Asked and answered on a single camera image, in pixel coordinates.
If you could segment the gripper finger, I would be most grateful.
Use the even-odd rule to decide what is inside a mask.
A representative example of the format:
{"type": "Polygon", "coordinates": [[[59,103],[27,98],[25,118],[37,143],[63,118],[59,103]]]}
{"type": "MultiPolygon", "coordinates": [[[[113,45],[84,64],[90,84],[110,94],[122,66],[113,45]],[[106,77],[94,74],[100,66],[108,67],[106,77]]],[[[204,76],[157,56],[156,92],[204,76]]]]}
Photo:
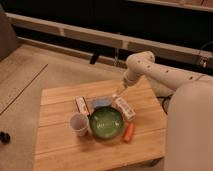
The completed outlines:
{"type": "Polygon", "coordinates": [[[117,88],[117,90],[116,90],[116,95],[120,96],[125,91],[125,89],[126,89],[126,86],[119,85],[118,88],[117,88]]]}

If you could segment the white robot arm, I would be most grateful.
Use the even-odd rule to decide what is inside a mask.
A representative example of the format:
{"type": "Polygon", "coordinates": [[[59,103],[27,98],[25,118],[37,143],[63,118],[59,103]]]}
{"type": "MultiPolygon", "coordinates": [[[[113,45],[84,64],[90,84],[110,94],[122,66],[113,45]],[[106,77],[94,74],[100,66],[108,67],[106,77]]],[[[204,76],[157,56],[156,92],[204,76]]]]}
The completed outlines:
{"type": "Polygon", "coordinates": [[[124,88],[146,75],[174,91],[164,171],[213,171],[213,76],[157,64],[150,51],[130,55],[126,66],[124,88]]]}

